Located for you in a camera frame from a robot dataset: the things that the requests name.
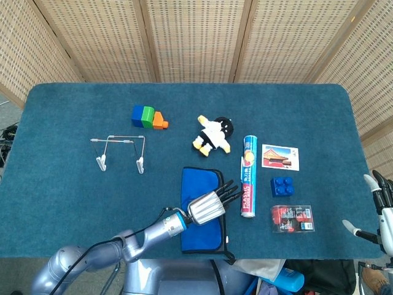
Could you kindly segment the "blue rectangular toy block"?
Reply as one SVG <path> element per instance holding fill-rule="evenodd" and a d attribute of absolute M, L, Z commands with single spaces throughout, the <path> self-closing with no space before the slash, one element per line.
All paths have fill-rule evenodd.
<path fill-rule="evenodd" d="M 133 110 L 131 113 L 131 121 L 133 126 L 143 128 L 143 122 L 142 122 L 142 115 L 144 111 L 144 106 L 142 105 L 136 105 L 133 106 Z"/>

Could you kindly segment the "white crumpled cloth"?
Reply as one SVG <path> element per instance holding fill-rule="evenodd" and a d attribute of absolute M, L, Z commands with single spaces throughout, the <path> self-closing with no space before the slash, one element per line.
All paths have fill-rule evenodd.
<path fill-rule="evenodd" d="M 285 261 L 285 259 L 239 259 L 233 267 L 237 271 L 275 281 Z"/>

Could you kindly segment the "plastic food wrap roll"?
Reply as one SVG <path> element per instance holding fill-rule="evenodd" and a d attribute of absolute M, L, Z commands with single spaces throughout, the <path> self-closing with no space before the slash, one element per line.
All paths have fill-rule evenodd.
<path fill-rule="evenodd" d="M 257 179 L 257 137 L 247 135 L 243 139 L 243 155 L 241 157 L 241 216 L 255 217 L 255 190 Z"/>

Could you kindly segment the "red palace picture postcard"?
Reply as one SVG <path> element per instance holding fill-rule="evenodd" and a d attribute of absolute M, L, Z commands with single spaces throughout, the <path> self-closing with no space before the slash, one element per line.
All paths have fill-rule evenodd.
<path fill-rule="evenodd" d="M 296 147 L 262 144 L 262 167 L 299 171 L 299 151 Z"/>

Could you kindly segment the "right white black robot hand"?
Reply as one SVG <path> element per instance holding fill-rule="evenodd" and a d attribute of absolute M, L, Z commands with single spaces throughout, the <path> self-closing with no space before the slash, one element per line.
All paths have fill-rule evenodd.
<path fill-rule="evenodd" d="M 393 258 L 393 180 L 385 178 L 377 170 L 372 170 L 372 175 L 364 175 L 364 180 L 373 195 L 379 222 L 378 233 L 356 228 L 346 219 L 342 223 L 354 236 L 379 245 L 386 255 Z"/>

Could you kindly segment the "teal carpet table cover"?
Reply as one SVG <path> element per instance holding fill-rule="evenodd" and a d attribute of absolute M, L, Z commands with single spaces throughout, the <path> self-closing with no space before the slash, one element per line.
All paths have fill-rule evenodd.
<path fill-rule="evenodd" d="M 135 127 L 133 106 L 151 106 L 165 130 Z M 232 121 L 229 154 L 193 147 L 198 116 Z M 146 137 L 109 143 L 106 171 L 96 157 L 108 135 Z M 51 256 L 66 245 L 90 246 L 150 224 L 181 204 L 184 167 L 211 168 L 240 184 L 243 138 L 298 148 L 299 171 L 258 167 L 256 216 L 226 214 L 229 250 L 238 259 L 378 258 L 378 245 L 353 236 L 347 219 L 369 232 L 378 218 L 346 90 L 338 84 L 39 84 L 29 93 L 0 182 L 0 257 Z M 292 177 L 294 195 L 273 197 L 271 179 Z M 310 205 L 314 232 L 274 233 L 271 208 Z"/>

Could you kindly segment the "brown shoe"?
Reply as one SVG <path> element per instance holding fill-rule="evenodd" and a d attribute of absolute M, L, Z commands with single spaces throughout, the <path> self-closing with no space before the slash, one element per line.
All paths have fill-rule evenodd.
<path fill-rule="evenodd" d="M 364 269 L 362 279 L 374 295 L 392 295 L 390 283 L 381 271 Z"/>

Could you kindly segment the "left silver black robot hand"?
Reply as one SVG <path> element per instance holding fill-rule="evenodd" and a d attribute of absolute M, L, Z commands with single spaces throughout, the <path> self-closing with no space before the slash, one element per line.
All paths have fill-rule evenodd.
<path fill-rule="evenodd" d="M 243 190 L 232 184 L 233 180 L 230 180 L 219 188 L 192 200 L 187 206 L 187 220 L 202 226 L 225 215 L 228 204 L 243 195 Z"/>

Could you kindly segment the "grey and blue cloth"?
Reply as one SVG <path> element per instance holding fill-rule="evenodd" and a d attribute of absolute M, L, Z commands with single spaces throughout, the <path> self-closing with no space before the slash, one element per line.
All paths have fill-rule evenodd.
<path fill-rule="evenodd" d="M 224 184 L 221 171 L 185 167 L 182 170 L 181 208 L 186 211 L 188 204 L 198 197 Z M 202 226 L 190 224 L 181 233 L 181 251 L 184 254 L 221 254 L 227 263 L 235 263 L 235 255 L 227 249 L 227 228 L 225 216 L 216 218 Z"/>

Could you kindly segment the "green rounded toy block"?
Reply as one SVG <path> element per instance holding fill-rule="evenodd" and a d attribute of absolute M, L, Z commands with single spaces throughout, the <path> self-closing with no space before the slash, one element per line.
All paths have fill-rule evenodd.
<path fill-rule="evenodd" d="M 153 128 L 155 109 L 151 106 L 144 106 L 141 122 L 144 128 Z"/>

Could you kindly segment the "black bag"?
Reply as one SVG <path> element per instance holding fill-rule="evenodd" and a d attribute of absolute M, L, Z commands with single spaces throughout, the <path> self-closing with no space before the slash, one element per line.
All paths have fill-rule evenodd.
<path fill-rule="evenodd" d="M 295 295 L 306 295 L 307 291 L 320 295 L 352 295 L 356 290 L 356 271 L 352 259 L 287 260 L 284 267 L 305 277 L 303 287 Z"/>

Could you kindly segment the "woven bamboo folding screen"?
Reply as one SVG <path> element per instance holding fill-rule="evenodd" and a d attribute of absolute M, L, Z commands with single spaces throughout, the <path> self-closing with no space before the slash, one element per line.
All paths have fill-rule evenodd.
<path fill-rule="evenodd" d="M 337 83 L 393 179 L 393 0 L 0 0 L 0 129 L 44 82 Z"/>

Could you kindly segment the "blue plastic bottle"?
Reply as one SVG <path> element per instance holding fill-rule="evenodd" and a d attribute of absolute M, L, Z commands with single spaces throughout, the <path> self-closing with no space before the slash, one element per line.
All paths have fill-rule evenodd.
<path fill-rule="evenodd" d="M 281 269 L 274 281 L 263 277 L 260 277 L 260 279 L 277 287 L 277 289 L 290 293 L 297 293 L 305 284 L 305 277 L 302 273 L 286 267 Z"/>

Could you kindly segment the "silver robot torso base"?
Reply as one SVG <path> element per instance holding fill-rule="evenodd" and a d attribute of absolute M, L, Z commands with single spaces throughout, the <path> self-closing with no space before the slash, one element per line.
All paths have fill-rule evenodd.
<path fill-rule="evenodd" d="M 122 295 L 244 295 L 253 279 L 224 260 L 141 259 L 126 265 Z"/>

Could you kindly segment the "black white plush doll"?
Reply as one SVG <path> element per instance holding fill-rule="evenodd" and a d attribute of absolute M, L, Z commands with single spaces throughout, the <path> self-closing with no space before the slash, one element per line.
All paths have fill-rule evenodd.
<path fill-rule="evenodd" d="M 218 117 L 209 120 L 203 115 L 198 116 L 198 121 L 203 127 L 200 134 L 194 139 L 193 147 L 200 151 L 205 157 L 212 150 L 221 148 L 226 154 L 231 151 L 228 137 L 233 134 L 232 121 L 226 117 Z"/>

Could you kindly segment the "blue four-stud building brick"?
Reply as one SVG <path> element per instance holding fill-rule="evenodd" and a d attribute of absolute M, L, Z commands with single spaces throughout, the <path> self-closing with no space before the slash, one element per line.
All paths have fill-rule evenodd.
<path fill-rule="evenodd" d="M 294 195 L 292 177 L 274 177 L 270 183 L 273 197 L 290 197 Z"/>

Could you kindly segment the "orange toy block with peg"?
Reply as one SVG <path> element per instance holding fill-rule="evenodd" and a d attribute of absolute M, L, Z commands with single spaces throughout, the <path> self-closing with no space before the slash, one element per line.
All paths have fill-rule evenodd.
<path fill-rule="evenodd" d="M 155 111 L 152 125 L 156 130 L 165 130 L 168 128 L 169 122 L 163 118 L 163 115 L 160 111 Z"/>

